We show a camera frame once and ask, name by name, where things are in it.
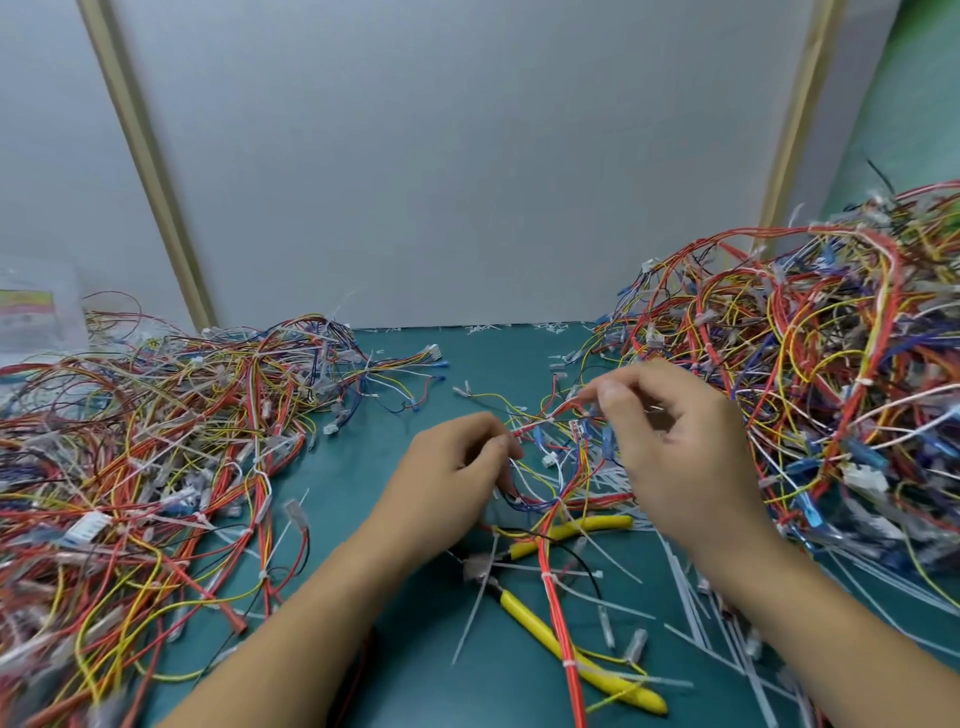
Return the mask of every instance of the pile of wires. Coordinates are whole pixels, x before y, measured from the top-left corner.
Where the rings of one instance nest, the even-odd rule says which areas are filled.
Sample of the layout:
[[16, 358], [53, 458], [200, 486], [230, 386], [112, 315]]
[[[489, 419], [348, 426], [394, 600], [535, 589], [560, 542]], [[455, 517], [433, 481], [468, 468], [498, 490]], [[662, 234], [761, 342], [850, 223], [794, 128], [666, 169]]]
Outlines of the pile of wires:
[[[800, 245], [770, 256], [781, 239]], [[588, 511], [632, 513], [649, 528], [611, 428], [573, 399], [585, 374], [656, 357], [697, 374], [742, 409], [759, 487], [785, 537], [960, 615], [934, 578], [960, 556], [958, 293], [960, 181], [876, 194], [829, 223], [725, 231], [648, 260], [587, 342], [550, 366], [552, 392], [536, 414], [504, 400], [514, 432], [542, 453], [543, 471], [515, 465], [511, 504], [540, 515], [530, 530], [541, 535], [578, 725], [586, 711], [545, 536], [555, 520]], [[682, 595], [689, 587], [679, 574]]]
[[[233, 605], [256, 601], [268, 617], [306, 564], [309, 525], [296, 500], [283, 510], [299, 553], [272, 563], [272, 478], [313, 446], [308, 415], [332, 414], [323, 428], [332, 435], [364, 399], [395, 414], [416, 409], [446, 366], [436, 345], [375, 360], [348, 327], [319, 315], [200, 337], [138, 337], [150, 324], [141, 313], [94, 313], [89, 323], [110, 351], [0, 369], [11, 392], [0, 413], [8, 724], [86, 715], [132, 725], [151, 678], [199, 678], [203, 669], [156, 674], [164, 645], [203, 607], [243, 633], [251, 609]], [[422, 395], [397, 373], [420, 376]], [[245, 554], [259, 576], [240, 595], [219, 595]]]

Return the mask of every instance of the teal table surface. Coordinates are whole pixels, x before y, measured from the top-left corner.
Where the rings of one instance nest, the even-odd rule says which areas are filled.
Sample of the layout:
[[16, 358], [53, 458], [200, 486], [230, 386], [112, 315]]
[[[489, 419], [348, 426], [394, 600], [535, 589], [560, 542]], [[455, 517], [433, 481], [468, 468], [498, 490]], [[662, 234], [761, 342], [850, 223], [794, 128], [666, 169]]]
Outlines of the teal table surface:
[[[381, 356], [408, 354], [428, 344], [439, 344], [450, 367], [438, 370], [447, 379], [431, 388], [430, 397], [420, 411], [397, 416], [373, 400], [365, 401], [341, 432], [329, 438], [321, 435], [313, 451], [275, 478], [275, 503], [306, 494], [303, 508], [310, 519], [312, 551], [303, 576], [292, 582], [293, 588], [367, 517], [417, 432], [479, 408], [476, 400], [454, 395], [452, 386], [462, 387], [467, 379], [475, 393], [496, 392], [513, 404], [539, 409], [540, 399], [550, 391], [548, 367], [552, 360], [548, 357], [577, 349], [587, 337], [588, 331], [580, 324], [571, 324], [559, 334], [532, 327], [490, 329], [473, 334], [463, 328], [357, 332], [364, 351], [382, 350]], [[599, 367], [588, 369], [585, 379], [601, 371]], [[422, 387], [421, 377], [406, 379], [415, 380], [406, 381], [411, 388]], [[385, 391], [388, 394], [383, 395], [384, 400], [392, 394]], [[495, 398], [483, 401], [494, 406], [501, 404]], [[392, 400], [390, 405], [396, 408]], [[279, 533], [286, 520], [281, 509], [275, 508], [275, 511]], [[527, 517], [510, 511], [501, 500], [492, 503], [486, 518], [520, 525]], [[489, 548], [490, 541], [483, 534], [473, 534], [471, 538], [478, 549]], [[644, 666], [651, 674], [689, 680], [694, 687], [656, 687], [669, 705], [668, 717], [650, 716], [629, 706], [612, 704], [592, 714], [590, 725], [763, 726], [745, 678], [664, 629], [667, 623], [685, 631], [686, 620], [656, 534], [607, 533], [598, 536], [597, 542], [643, 580], [642, 585], [637, 584], [588, 546], [584, 558], [593, 569], [603, 570], [600, 585], [604, 598], [657, 618], [650, 621], [611, 612], [617, 645], [622, 649], [636, 628], [648, 629], [650, 641]], [[298, 547], [298, 539], [288, 534], [277, 548], [274, 563], [292, 563]], [[255, 583], [257, 571], [254, 559], [246, 558], [224, 587], [224, 594], [248, 590]], [[510, 571], [498, 576], [549, 622], [546, 597], [536, 572]], [[865, 574], [858, 573], [857, 580], [902, 628], [960, 650], [960, 629], [954, 618]], [[379, 645], [347, 725], [529, 728], [572, 724], [564, 672], [559, 662], [492, 599], [481, 601], [460, 659], [455, 666], [451, 665], [476, 594], [476, 586], [463, 582], [459, 565], [446, 555], [409, 579], [376, 623]], [[248, 598], [239, 600], [238, 611], [242, 612], [249, 602]], [[569, 595], [563, 605], [574, 641], [588, 649], [603, 650], [595, 607]], [[251, 614], [255, 615], [261, 608], [258, 600]], [[806, 617], [798, 613], [795, 619]], [[251, 619], [251, 624], [258, 623]], [[708, 621], [706, 627], [714, 648], [726, 654], [714, 625]], [[213, 609], [201, 610], [187, 624], [182, 638], [165, 650], [158, 671], [176, 675], [200, 669], [209, 663], [227, 637], [228, 628], [221, 615]], [[766, 649], [763, 662], [767, 667], [762, 667], [761, 672], [772, 676], [776, 657]], [[945, 661], [954, 668], [960, 666], [960, 662], [951, 661], [949, 657]], [[188, 680], [156, 685], [150, 693], [143, 724], [160, 721], [192, 689], [193, 683]], [[604, 697], [586, 685], [584, 693], [588, 704]], [[770, 702], [781, 726], [802, 725], [793, 703], [775, 694], [770, 694]]]

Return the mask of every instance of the forearm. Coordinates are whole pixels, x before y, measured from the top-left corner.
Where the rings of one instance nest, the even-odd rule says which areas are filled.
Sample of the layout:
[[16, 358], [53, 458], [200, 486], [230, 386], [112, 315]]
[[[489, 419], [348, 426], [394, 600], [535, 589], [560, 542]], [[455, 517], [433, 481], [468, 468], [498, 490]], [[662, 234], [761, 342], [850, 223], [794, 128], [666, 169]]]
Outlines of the forearm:
[[409, 571], [371, 531], [365, 526], [337, 547], [164, 728], [321, 724], [364, 635]]
[[726, 563], [707, 559], [704, 571], [838, 728], [956, 724], [960, 677], [786, 542], [775, 537]]

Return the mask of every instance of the wooden frame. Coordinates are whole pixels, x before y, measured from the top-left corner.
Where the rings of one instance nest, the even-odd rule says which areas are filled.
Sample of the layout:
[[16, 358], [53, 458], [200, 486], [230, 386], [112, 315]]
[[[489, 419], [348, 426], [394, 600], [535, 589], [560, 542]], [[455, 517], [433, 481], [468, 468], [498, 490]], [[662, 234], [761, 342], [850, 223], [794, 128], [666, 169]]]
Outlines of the wooden frame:
[[759, 226], [771, 228], [781, 222], [783, 207], [804, 152], [817, 100], [827, 80], [833, 45], [840, 30], [847, 0], [817, 0], [806, 34], [804, 54], [801, 57], [793, 96], [787, 108], [786, 120], [780, 133], [780, 143], [774, 157], [774, 166], [767, 183]]
[[147, 106], [133, 73], [113, 6], [110, 0], [77, 0], [77, 7], [97, 54], [110, 99], [130, 146], [133, 163], [154, 212], [156, 226], [174, 275], [177, 276], [190, 319], [197, 331], [215, 326], [213, 306], [163, 163], [163, 155], [156, 143]]

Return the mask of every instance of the white connector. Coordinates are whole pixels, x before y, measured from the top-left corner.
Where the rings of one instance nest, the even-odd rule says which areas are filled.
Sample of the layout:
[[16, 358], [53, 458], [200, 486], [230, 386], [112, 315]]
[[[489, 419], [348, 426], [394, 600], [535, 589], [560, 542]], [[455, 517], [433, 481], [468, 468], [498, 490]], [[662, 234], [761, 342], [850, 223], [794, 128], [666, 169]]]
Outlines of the white connector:
[[299, 528], [301, 531], [307, 531], [310, 529], [310, 524], [306, 518], [306, 511], [303, 510], [303, 506], [300, 505], [300, 502], [296, 498], [290, 498], [287, 502], [283, 504], [283, 510], [286, 511], [287, 518], [290, 519], [290, 523]]
[[743, 644], [743, 651], [754, 662], [759, 660], [760, 655], [763, 654], [763, 638], [760, 637], [760, 630], [756, 627], [750, 628], [747, 640]]
[[873, 493], [886, 493], [890, 490], [887, 476], [868, 465], [841, 463], [840, 473], [843, 474], [843, 481], [851, 488], [859, 488]]

